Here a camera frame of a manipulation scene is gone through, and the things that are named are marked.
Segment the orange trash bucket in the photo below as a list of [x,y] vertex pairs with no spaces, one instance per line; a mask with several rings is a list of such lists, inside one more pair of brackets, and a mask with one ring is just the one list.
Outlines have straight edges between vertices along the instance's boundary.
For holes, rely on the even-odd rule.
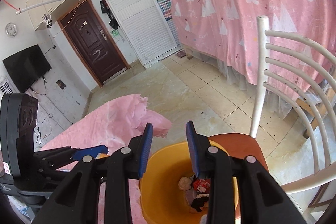
[[142,215],[147,223],[199,223],[207,211],[193,212],[178,188],[181,177],[192,176],[187,142],[168,145],[153,153],[139,182]]

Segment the red white snack bag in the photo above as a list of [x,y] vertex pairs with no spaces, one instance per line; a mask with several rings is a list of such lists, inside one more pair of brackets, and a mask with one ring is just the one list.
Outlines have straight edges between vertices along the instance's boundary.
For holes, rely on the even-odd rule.
[[210,193],[210,187],[211,187],[211,180],[206,178],[197,178],[194,179],[191,183],[191,186],[197,194],[209,194]]

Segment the black wrapper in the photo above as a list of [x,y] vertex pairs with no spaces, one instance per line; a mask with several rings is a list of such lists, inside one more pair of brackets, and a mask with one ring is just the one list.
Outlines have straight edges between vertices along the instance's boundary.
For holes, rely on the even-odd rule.
[[196,196],[196,198],[191,203],[191,207],[197,211],[202,212],[203,208],[205,207],[205,204],[209,202],[209,194],[199,194]]

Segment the pink bed sheet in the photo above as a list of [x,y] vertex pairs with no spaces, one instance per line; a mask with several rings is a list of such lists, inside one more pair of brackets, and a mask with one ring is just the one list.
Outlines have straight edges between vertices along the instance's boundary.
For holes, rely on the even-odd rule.
[[[155,111],[147,110],[147,98],[139,94],[119,97],[102,105],[85,118],[72,125],[43,146],[43,150],[70,146],[72,148],[89,148],[98,145],[108,147],[108,154],[98,154],[96,159],[112,155],[122,147],[128,146],[131,138],[142,135],[147,123],[153,126],[153,137],[167,135],[171,122]],[[104,223],[105,182],[100,185],[98,202],[98,222]],[[130,179],[130,206],[136,204],[140,197],[138,180]],[[144,223],[140,208],[131,213],[131,223]]]

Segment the eye chart poster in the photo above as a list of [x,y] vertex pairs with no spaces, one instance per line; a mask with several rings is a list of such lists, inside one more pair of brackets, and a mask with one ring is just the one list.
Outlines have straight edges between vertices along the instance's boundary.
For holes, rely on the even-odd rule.
[[6,77],[1,77],[0,92],[1,92],[1,96],[5,95],[5,94],[12,94],[13,93],[13,88],[12,88],[10,82],[8,81],[8,79]]

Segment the dark brown door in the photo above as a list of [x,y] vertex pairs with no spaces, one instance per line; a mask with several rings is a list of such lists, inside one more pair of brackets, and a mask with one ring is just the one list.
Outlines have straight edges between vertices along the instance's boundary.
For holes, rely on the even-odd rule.
[[82,1],[58,24],[99,87],[130,68],[91,0]]

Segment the white metal chair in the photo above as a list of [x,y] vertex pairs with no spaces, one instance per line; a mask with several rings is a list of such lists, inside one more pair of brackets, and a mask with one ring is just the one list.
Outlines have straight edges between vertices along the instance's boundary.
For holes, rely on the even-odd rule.
[[[320,94],[331,121],[335,122],[333,107],[325,97],[325,94],[320,89],[319,85],[312,80],[311,77],[296,67],[270,58],[269,52],[280,52],[299,59],[303,63],[314,68],[320,75],[323,75],[332,88],[335,88],[335,79],[326,69],[313,59],[289,48],[273,45],[269,42],[269,39],[271,37],[284,38],[303,43],[316,50],[332,64],[335,63],[335,56],[312,39],[293,32],[270,30],[269,18],[265,15],[257,18],[257,28],[259,39],[259,68],[257,94],[249,134],[252,138],[256,136],[266,91],[269,90],[277,94],[291,104],[292,108],[296,111],[306,126],[313,151],[314,173],[301,180],[280,186],[254,156],[249,155],[244,159],[237,159],[228,156],[225,152],[219,150],[218,147],[210,146],[207,150],[207,154],[213,156],[216,166],[214,175],[211,179],[211,195],[207,223],[235,223],[235,206],[233,203],[234,192],[230,186],[233,177],[236,177],[238,181],[242,223],[304,223],[305,220],[302,215],[289,199],[289,194],[310,190],[335,180],[335,163],[331,162],[329,141],[322,116],[317,108],[310,102],[310,99],[307,98],[305,93],[296,84],[271,72],[268,69],[268,66],[273,64],[277,67],[284,68],[308,82],[310,86]],[[315,118],[318,120],[321,132],[323,152],[325,156],[324,169],[321,169],[319,166],[318,146],[314,137],[314,131],[306,114],[294,100],[268,84],[268,78],[275,79],[291,88],[310,106]]]

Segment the white louvered wardrobe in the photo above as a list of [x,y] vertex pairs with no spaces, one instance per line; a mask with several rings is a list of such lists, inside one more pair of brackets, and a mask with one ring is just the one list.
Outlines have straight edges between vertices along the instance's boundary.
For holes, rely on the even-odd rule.
[[172,19],[156,0],[106,0],[140,63],[149,67],[181,50]]

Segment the small maroon floor mat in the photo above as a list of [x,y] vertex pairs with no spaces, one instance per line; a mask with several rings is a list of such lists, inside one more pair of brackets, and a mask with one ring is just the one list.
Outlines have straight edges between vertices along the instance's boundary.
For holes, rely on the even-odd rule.
[[180,51],[180,52],[176,53],[175,55],[178,56],[179,58],[183,58],[183,57],[186,56],[186,53],[185,53],[185,51]]

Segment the black hanging bags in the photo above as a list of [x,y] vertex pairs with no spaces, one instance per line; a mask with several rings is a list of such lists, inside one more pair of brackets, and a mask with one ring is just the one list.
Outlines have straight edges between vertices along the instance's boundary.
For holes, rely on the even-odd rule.
[[101,12],[106,14],[109,18],[109,25],[114,29],[117,30],[119,28],[119,24],[114,17],[112,10],[110,9],[106,0],[100,0]]

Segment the white overhead rod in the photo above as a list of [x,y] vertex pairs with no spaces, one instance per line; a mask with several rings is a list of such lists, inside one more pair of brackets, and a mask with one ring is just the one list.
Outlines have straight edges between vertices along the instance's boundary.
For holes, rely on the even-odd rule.
[[42,3],[38,3],[38,4],[35,4],[35,5],[32,5],[32,6],[29,6],[29,7],[26,7],[24,9],[19,9],[15,15],[19,15],[23,12],[26,12],[26,11],[29,11],[31,9],[34,9],[34,8],[37,8],[37,7],[40,7],[40,6],[44,6],[44,5],[48,5],[48,4],[51,4],[51,3],[55,3],[55,2],[60,2],[60,1],[65,1],[65,0],[50,0],[50,1],[45,1],[45,2],[42,2]]

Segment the pink tree-print curtain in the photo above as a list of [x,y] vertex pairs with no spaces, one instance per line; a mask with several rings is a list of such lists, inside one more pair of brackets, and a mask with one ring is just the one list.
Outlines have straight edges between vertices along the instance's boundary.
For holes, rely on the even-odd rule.
[[258,71],[257,17],[270,29],[295,32],[335,52],[335,0],[172,0],[181,43],[239,89],[255,92]]

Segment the black wall television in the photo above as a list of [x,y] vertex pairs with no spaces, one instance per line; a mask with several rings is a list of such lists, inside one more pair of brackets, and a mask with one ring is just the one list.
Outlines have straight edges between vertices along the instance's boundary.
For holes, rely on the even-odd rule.
[[24,93],[52,69],[39,45],[14,53],[2,62],[21,93]]

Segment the round wall clock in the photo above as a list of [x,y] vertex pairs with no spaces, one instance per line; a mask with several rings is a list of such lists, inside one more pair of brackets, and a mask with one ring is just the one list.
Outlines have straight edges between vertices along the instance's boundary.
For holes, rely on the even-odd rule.
[[18,29],[15,23],[9,22],[6,26],[5,26],[5,33],[7,34],[7,36],[9,37],[15,37],[18,33]]

